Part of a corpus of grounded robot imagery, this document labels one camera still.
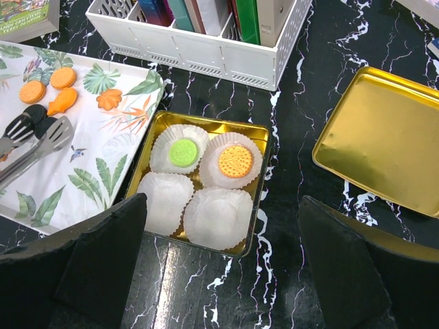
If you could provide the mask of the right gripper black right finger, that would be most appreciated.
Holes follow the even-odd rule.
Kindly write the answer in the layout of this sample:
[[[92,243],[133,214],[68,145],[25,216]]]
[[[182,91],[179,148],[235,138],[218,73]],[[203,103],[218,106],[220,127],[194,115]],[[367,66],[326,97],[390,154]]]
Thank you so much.
[[[438,250],[372,228],[306,195],[298,225],[327,328],[438,327]]]

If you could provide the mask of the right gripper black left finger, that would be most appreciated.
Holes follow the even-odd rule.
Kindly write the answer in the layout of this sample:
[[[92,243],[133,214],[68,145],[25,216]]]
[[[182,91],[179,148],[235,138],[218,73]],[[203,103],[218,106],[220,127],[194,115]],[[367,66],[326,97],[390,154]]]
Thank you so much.
[[[1,327],[46,328],[66,306],[105,328],[123,318],[147,217],[138,193],[1,253]]]

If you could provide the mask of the gold cookie tin base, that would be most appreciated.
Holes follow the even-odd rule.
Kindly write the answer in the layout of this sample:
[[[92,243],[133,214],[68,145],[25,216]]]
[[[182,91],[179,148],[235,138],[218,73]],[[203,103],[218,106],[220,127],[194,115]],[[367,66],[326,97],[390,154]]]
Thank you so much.
[[[262,125],[255,125],[252,123],[240,123],[208,117],[178,114],[169,111],[159,111],[154,114],[146,131],[145,141],[141,146],[140,158],[134,167],[134,172],[128,185],[125,198],[129,198],[135,194],[135,189],[138,188],[141,178],[150,172],[147,162],[149,161],[150,153],[153,148],[153,142],[155,142],[158,136],[172,124],[192,124],[201,127],[205,129],[213,139],[221,134],[240,133],[248,137],[261,153],[262,162],[261,167],[257,169],[257,176],[247,185],[243,186],[243,190],[248,192],[252,199],[252,213],[246,237],[236,246],[220,251],[221,254],[231,257],[245,256],[251,249],[254,227],[257,220],[257,211],[259,209],[259,202],[263,190],[264,177],[270,157],[270,133],[268,129]]]

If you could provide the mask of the green sandwich cookie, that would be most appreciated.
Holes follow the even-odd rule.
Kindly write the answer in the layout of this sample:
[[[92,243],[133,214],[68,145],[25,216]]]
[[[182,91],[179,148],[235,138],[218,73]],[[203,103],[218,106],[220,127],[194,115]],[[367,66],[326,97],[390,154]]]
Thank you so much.
[[[169,159],[177,167],[190,167],[198,159],[198,146],[188,138],[177,140],[170,147]]]

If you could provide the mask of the orange round patterned cookie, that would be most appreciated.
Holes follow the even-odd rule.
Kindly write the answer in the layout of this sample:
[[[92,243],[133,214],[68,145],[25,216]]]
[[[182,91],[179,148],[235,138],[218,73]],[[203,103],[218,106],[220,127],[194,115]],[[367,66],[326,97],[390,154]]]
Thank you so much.
[[[249,149],[241,145],[227,147],[217,161],[219,170],[229,178],[242,178],[253,166],[253,155]]]

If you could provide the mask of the black sandwich cookie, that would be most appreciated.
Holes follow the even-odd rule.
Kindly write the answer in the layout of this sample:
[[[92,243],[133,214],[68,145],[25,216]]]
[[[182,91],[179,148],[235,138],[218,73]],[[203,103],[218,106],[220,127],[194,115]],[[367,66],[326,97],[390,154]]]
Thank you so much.
[[[42,121],[47,116],[46,108],[40,104],[28,106],[23,113],[32,120],[34,125]]]
[[[40,121],[34,128],[35,137],[40,140],[45,132],[49,129],[49,127],[57,121],[55,117],[46,117],[42,121]]]

